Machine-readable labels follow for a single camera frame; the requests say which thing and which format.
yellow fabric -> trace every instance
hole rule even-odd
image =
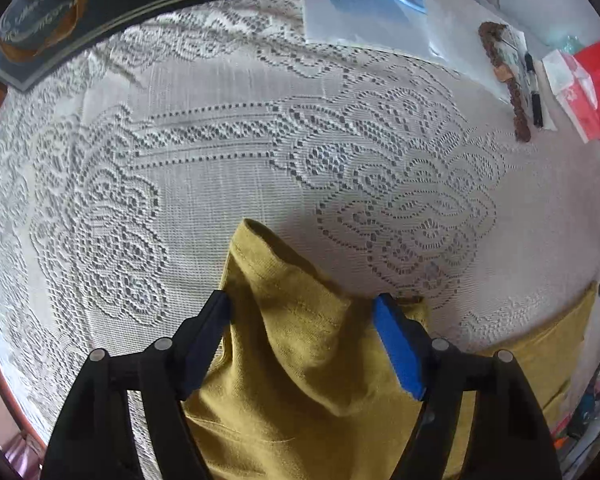
[[[389,478],[420,403],[398,384],[371,322],[371,300],[347,295],[249,220],[231,240],[221,288],[234,303],[224,352],[184,402],[213,475]],[[594,297],[590,288],[551,325],[502,345],[516,355],[546,415],[555,416]],[[423,303],[404,309],[426,326]],[[462,403],[448,475],[464,457],[472,399],[466,394]]]

gold ribbon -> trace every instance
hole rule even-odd
[[[22,63],[36,57],[41,52],[44,52],[50,46],[53,46],[60,41],[67,38],[73,31],[78,23],[78,20],[83,16],[84,10],[87,6],[87,0],[75,0],[60,22],[58,26],[49,34],[42,45],[37,49],[32,48],[20,48],[12,44],[6,43],[0,38],[0,50],[9,61],[12,63]]]

pen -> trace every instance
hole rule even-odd
[[[534,126],[542,128],[542,105],[540,102],[540,92],[538,90],[538,77],[534,68],[534,60],[528,52],[525,54],[526,74],[528,76],[529,87],[531,90],[531,111],[534,115]]]

white paper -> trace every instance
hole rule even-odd
[[[426,16],[397,0],[303,0],[304,38],[442,60],[429,46]]]
[[[509,91],[493,74],[478,28],[483,22],[509,24],[473,0],[424,0],[424,3],[433,49],[440,53],[449,67],[508,103]]]

white lace tablecloth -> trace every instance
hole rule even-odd
[[[519,144],[510,106],[457,74],[304,44],[300,0],[128,28],[0,112],[0,366],[44,439],[91,349],[198,311],[243,217],[353,292],[423,294],[476,349],[599,275],[600,144]]]

